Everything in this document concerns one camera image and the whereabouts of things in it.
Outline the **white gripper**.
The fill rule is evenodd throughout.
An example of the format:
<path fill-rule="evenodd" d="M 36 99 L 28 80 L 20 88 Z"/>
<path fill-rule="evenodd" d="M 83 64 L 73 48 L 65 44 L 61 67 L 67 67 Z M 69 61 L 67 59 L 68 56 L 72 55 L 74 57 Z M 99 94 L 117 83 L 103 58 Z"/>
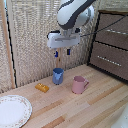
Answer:
<path fill-rule="evenodd" d="M 62 35 L 60 32 L 50 32 L 47 35 L 47 46 L 51 49 L 61 47 L 71 47 L 80 42 L 80 35 L 78 33 L 71 34 L 69 37 Z M 67 55 L 71 54 L 71 49 L 67 49 Z M 58 51 L 55 50 L 55 57 L 58 57 Z"/>

